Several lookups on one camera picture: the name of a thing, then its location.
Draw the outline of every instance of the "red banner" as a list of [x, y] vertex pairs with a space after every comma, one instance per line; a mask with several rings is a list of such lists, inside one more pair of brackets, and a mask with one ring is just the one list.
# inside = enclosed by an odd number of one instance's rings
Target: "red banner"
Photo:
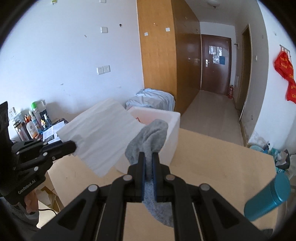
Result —
[[287, 90], [287, 100], [296, 104], [296, 83], [294, 81], [294, 69], [288, 58], [288, 54], [284, 51], [280, 52], [274, 62], [275, 70], [289, 82]]

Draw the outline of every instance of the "plastic bag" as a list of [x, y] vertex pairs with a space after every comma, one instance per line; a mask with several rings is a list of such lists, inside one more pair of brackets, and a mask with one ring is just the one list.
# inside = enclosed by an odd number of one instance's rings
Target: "plastic bag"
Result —
[[287, 169], [289, 180], [296, 176], [296, 155], [290, 156], [290, 167]]
[[119, 102], [107, 99], [78, 115], [57, 134], [63, 142], [74, 141], [74, 155], [102, 177], [144, 126]]
[[132, 106], [174, 111], [175, 99], [164, 91], [144, 89], [127, 101], [126, 109], [129, 110]]

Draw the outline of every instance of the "tiled floor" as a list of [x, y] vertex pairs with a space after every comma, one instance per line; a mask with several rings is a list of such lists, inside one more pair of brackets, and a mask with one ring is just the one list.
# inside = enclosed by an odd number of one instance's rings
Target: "tiled floor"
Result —
[[200, 91], [181, 116], [180, 127], [207, 136], [243, 145], [239, 118], [233, 100]]

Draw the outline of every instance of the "wooden table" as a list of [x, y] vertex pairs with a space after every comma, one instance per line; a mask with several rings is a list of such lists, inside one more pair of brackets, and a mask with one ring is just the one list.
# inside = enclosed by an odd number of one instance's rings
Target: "wooden table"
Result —
[[[180, 129], [170, 170], [187, 183], [210, 184], [241, 213], [246, 201], [276, 174], [272, 156], [184, 129]], [[64, 206], [88, 185], [104, 186], [122, 175], [112, 168], [99, 178], [74, 156], [58, 160], [48, 173]], [[275, 228], [277, 212], [275, 209], [253, 224], [259, 229]], [[174, 232], [156, 221], [142, 203], [128, 203], [124, 240], [174, 240]]]

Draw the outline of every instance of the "wooden door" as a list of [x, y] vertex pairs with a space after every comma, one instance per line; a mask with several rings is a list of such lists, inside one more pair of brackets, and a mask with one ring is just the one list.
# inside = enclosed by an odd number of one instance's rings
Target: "wooden door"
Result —
[[137, 0], [137, 8], [144, 86], [176, 98], [176, 40], [171, 0]]
[[200, 22], [185, 0], [172, 0], [172, 8], [177, 52], [175, 111], [183, 114], [200, 90]]
[[227, 95], [231, 73], [231, 39], [202, 34], [202, 90]]
[[247, 98], [252, 68], [252, 46], [249, 27], [242, 34], [242, 74], [236, 108], [242, 113]]

